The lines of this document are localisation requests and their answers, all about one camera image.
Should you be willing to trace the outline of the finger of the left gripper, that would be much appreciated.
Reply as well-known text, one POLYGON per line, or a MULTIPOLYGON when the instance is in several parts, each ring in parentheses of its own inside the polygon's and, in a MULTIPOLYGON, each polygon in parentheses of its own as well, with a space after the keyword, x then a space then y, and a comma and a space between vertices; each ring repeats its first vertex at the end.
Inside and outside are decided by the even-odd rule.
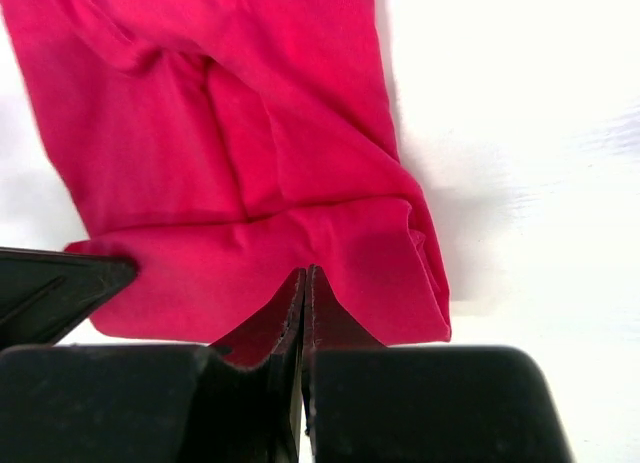
POLYGON ((1 344, 54 344, 129 286, 128 258, 1 249, 1 344))

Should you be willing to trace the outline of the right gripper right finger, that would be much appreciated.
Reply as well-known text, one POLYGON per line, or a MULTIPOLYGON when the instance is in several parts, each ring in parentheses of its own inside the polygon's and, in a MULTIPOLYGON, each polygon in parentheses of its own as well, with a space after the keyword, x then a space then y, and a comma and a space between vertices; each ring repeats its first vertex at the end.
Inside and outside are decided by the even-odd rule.
POLYGON ((546 379, 505 346, 391 348, 338 302, 304 296, 302 392, 318 462, 568 462, 546 379))

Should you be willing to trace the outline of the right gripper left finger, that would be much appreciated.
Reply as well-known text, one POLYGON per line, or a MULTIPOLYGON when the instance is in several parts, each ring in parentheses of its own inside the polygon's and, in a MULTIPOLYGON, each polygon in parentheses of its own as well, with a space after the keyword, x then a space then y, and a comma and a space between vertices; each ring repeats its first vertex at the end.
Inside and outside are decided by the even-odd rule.
POLYGON ((1 355, 5 462, 294 462, 306 273, 216 343, 1 355))

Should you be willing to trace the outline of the pink t-shirt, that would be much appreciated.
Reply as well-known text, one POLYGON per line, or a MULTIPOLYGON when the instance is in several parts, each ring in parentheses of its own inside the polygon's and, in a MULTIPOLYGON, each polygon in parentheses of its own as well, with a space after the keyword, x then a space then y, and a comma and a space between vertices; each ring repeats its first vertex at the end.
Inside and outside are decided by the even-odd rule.
POLYGON ((399 160, 375 0, 1 0, 47 155, 135 281, 102 333, 211 343, 320 266, 387 345, 447 341, 449 289, 399 160))

